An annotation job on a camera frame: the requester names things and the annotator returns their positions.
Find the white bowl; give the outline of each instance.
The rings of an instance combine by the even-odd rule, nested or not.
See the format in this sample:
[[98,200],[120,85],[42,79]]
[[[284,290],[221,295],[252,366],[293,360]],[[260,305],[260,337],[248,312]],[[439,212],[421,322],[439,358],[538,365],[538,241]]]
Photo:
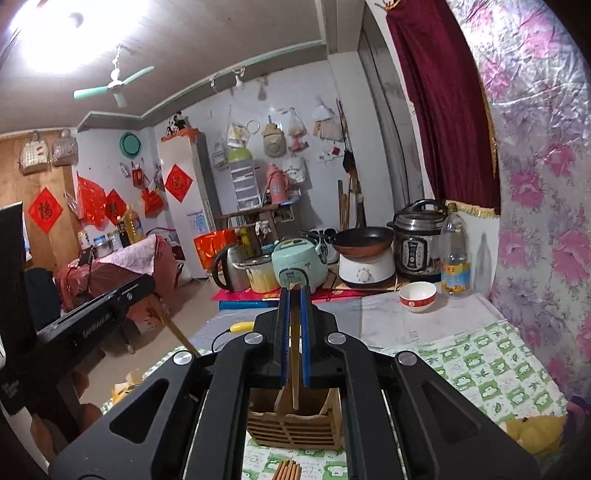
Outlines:
[[437,297],[437,287],[426,281],[416,281],[400,289],[400,303],[411,312],[427,310]]

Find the floor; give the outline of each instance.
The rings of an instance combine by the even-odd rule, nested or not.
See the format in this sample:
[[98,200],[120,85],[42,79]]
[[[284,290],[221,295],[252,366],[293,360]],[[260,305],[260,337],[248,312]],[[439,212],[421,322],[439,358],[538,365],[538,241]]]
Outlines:
[[[174,301],[169,308],[174,323],[187,336],[192,336],[218,312],[217,302],[210,298],[217,291],[211,281],[192,281],[176,290]],[[145,372],[180,342],[166,328],[146,332],[133,341],[136,352],[130,355],[107,354],[88,373],[90,387],[84,392],[81,403],[93,403],[101,406],[111,397],[111,390],[116,383],[125,381],[125,376],[135,370]]]

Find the yellow cable connector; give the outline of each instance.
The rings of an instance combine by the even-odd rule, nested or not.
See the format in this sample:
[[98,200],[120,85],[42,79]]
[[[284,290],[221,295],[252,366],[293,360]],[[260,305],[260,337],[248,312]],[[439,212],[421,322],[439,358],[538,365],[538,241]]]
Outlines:
[[230,327],[232,333],[246,333],[251,332],[255,327],[255,322],[238,322]]

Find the ceiling light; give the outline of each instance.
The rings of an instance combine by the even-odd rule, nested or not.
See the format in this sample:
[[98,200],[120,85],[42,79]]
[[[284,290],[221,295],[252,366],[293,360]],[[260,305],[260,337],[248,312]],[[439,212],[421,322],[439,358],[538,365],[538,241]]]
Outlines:
[[35,71],[68,73],[111,52],[132,33],[147,4],[148,0],[48,0],[21,15],[22,54]]

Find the plastic bag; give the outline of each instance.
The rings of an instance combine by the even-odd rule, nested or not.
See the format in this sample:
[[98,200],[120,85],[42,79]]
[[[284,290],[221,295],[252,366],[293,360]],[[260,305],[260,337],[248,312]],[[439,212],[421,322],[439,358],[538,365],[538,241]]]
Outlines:
[[36,130],[31,134],[31,141],[21,150],[19,167],[23,175],[47,170],[49,167],[49,147],[45,141],[40,140]]
[[334,142],[344,142],[343,128],[339,121],[334,118],[322,120],[320,122],[320,138],[322,140],[332,140]]
[[78,175],[78,199],[84,209],[83,220],[100,228],[105,221],[107,195],[103,187]]
[[232,108],[228,112],[228,129],[226,130],[226,145],[232,148],[246,148],[248,140],[261,129],[256,120],[250,120],[246,125],[232,119]]
[[143,189],[142,200],[146,217],[156,217],[164,209],[164,200],[156,190]]
[[68,207],[70,207],[70,210],[76,215],[78,220],[82,220],[84,218],[84,208],[82,207],[82,204],[68,192],[64,192],[64,198],[68,202]]
[[292,183],[300,184],[306,180],[306,163],[302,157],[290,157],[283,161],[282,170]]
[[290,137],[303,137],[306,133],[306,127],[301,120],[300,114],[295,108],[290,108],[290,127],[287,129],[287,134]]
[[53,142],[51,164],[56,167],[78,163],[78,142],[70,136],[70,130],[62,130],[60,138]]

